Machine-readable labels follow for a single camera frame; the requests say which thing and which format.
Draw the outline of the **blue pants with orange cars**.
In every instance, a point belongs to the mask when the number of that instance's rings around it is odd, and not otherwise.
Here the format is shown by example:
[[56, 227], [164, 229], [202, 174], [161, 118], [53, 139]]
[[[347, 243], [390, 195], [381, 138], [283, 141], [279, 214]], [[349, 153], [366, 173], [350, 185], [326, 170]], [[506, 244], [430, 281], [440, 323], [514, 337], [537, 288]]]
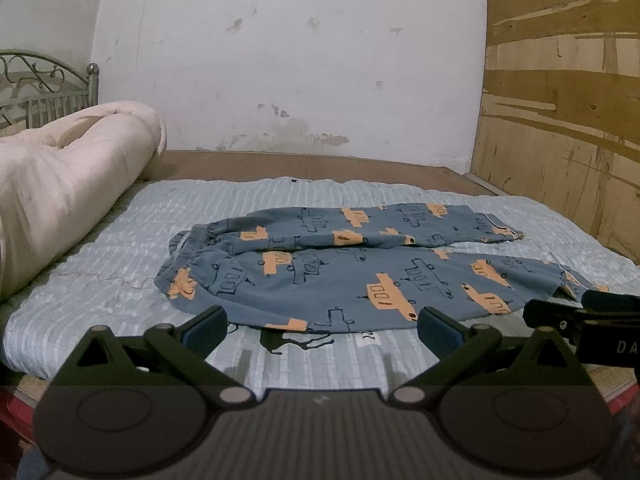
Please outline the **blue pants with orange cars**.
[[465, 205], [265, 209], [178, 233], [155, 285], [182, 312], [303, 333], [403, 330], [425, 307], [465, 321], [590, 289], [548, 259], [457, 251], [521, 238]]

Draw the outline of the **ornate metal headboard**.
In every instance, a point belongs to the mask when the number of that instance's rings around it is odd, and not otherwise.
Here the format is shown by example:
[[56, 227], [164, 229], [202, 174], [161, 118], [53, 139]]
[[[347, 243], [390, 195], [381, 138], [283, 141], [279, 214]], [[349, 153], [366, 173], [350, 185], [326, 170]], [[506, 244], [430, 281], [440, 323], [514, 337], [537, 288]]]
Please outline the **ornate metal headboard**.
[[99, 65], [80, 70], [50, 55], [1, 51], [1, 128], [38, 128], [98, 104]]

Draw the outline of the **brown wooden bed board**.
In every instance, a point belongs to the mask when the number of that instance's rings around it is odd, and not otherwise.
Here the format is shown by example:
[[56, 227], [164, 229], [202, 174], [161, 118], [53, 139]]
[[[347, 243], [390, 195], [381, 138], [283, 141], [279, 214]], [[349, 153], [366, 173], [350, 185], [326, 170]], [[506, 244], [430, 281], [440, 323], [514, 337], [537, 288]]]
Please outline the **brown wooden bed board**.
[[231, 182], [280, 177], [408, 184], [424, 190], [473, 196], [494, 194], [483, 185], [446, 167], [328, 155], [167, 151], [147, 176], [151, 181], [191, 179]]

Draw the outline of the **rolled cream duvet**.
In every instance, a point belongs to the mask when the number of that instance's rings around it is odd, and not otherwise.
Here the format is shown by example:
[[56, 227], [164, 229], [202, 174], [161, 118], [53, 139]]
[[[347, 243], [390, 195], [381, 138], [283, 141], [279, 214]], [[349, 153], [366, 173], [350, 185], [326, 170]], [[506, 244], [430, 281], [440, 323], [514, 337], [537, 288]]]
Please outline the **rolled cream duvet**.
[[152, 107], [92, 106], [1, 141], [1, 296], [75, 247], [167, 145]]

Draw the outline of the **light blue quilted bed cover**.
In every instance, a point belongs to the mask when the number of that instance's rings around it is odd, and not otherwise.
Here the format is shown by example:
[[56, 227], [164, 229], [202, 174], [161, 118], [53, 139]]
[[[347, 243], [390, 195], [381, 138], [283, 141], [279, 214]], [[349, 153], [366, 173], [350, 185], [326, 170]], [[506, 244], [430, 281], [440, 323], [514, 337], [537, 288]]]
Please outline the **light blue quilted bed cover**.
[[[639, 269], [543, 204], [518, 196], [469, 196], [410, 185], [294, 178], [248, 183], [171, 180], [139, 183], [72, 252], [1, 308], [1, 367], [49, 379], [90, 326], [139, 335], [186, 316], [154, 285], [176, 233], [197, 223], [267, 208], [465, 204], [494, 214], [524, 238], [492, 244], [496, 255], [553, 261], [618, 294], [636, 294]], [[433, 365], [412, 330], [357, 335], [266, 336], [231, 326], [209, 363], [255, 392], [268, 388], [388, 391]]]

